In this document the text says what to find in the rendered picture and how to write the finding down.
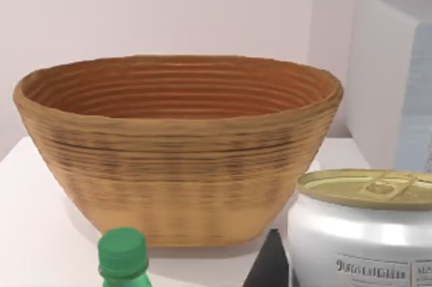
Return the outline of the green bottle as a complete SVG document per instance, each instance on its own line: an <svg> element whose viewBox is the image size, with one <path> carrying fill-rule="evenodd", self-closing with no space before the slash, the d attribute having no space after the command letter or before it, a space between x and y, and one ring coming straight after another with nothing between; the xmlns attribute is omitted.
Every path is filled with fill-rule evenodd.
<svg viewBox="0 0 432 287"><path fill-rule="evenodd" d="M102 287L153 287L147 269L146 239L134 228L105 232L97 243Z"/></svg>

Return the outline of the white box cabinet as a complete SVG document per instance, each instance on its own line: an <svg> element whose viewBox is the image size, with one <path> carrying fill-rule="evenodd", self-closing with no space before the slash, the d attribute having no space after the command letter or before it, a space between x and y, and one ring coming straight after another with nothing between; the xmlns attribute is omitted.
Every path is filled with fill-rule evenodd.
<svg viewBox="0 0 432 287"><path fill-rule="evenodd" d="M357 0L344 121L371 167L432 173L432 0Z"/></svg>

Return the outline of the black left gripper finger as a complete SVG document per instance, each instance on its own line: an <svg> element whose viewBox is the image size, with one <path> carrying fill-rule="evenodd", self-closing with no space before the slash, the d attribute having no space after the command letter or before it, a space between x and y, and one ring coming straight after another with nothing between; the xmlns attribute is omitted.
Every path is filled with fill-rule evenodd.
<svg viewBox="0 0 432 287"><path fill-rule="evenodd" d="M290 287L290 264L281 235L271 229L242 287Z"/></svg>

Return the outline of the woven wooden basket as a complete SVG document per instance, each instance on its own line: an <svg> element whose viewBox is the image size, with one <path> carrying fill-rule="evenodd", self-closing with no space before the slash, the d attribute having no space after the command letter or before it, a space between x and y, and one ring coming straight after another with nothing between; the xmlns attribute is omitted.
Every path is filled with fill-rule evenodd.
<svg viewBox="0 0 432 287"><path fill-rule="evenodd" d="M13 90L71 202L151 246L259 237L315 158L344 95L331 72L235 55L133 55L35 70Z"/></svg>

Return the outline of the silver can with gold lid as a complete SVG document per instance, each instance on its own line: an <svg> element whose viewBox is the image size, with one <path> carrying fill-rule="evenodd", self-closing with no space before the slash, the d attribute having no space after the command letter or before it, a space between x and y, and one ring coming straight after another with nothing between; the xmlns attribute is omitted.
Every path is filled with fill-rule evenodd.
<svg viewBox="0 0 432 287"><path fill-rule="evenodd" d="M296 287L432 287L432 174L310 172L288 211Z"/></svg>

